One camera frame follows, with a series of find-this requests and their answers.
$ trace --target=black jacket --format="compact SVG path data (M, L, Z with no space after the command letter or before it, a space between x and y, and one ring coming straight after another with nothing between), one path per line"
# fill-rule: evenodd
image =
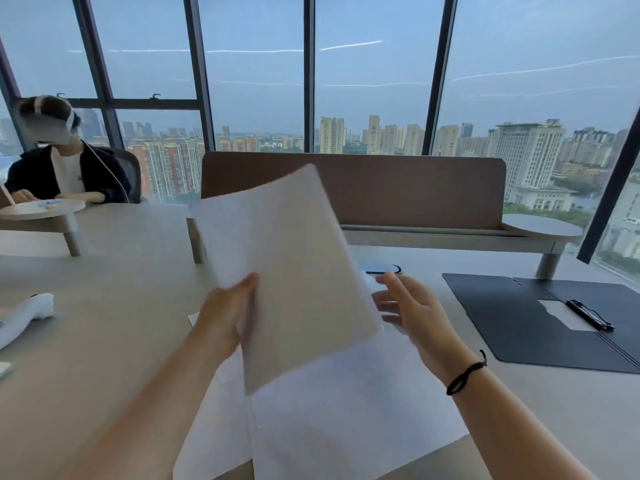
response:
M128 195L131 192L131 184L113 152L106 148L92 148L117 177ZM60 188L51 162L51 146L28 151L21 154L20 158L9 168L9 175L4 184L7 190L16 192L26 189L39 199L55 198L60 193ZM104 165L85 143L84 152L80 155L80 171L85 192L103 193L104 203L125 203L127 199L122 189Z

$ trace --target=desk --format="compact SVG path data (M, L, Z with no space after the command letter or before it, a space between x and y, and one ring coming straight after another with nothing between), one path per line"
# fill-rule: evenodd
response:
M58 317L32 324L0 351L15 371L0 381L0 478L50 479L94 438L178 346L213 279L194 265L186 208L107 204L77 215L88 254L0 256L3 300L49 291ZM637 476L640 376L496 361L443 272L533 277L539 257L486 251L353 247L357 260L398 264L437 293L468 345L600 478ZM558 279L615 282L563 257ZM225 475L250 480L250 462ZM386 480L488 480L469 437Z

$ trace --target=black desk mat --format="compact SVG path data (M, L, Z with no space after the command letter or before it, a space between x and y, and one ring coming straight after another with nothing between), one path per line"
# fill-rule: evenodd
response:
M626 286L478 274L443 277L498 360L640 374L640 295ZM616 329L571 330L538 299L578 299Z

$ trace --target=black bracelet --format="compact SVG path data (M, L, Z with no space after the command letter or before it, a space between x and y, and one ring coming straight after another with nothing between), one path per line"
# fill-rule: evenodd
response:
M480 350L480 354L482 354L484 360L482 362L476 362L475 364L471 365L466 371L453 379L453 382L449 384L449 387L447 387L447 395L454 395L455 393L461 391L464 386L467 385L467 380L469 379L469 374L471 374L471 372L486 367L486 355L484 354L484 350Z

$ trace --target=cityscape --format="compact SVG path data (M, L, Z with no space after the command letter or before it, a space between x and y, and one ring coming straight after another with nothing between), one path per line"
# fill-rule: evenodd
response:
M83 120L79 136L90 144L108 146L98 112L78 110ZM498 124L486 135L474 133L471 122L437 129L433 156L500 158L506 163L505 213L525 213L562 219L586 229L597 208L628 129L608 132L594 127L571 134L561 120ZM125 145L140 162L144 198L162 203L190 203L200 197L201 128L153 128L146 121L122 121ZM424 129L419 124L398 128L369 116L363 129L348 129L344 118L320 117L315 130L318 153L421 155ZM232 152L298 152L299 134L233 133L222 126L216 149ZM0 178L22 149L11 119L0 119ZM568 252L577 246L569 245ZM600 266L640 281L640 161L636 163L600 243Z

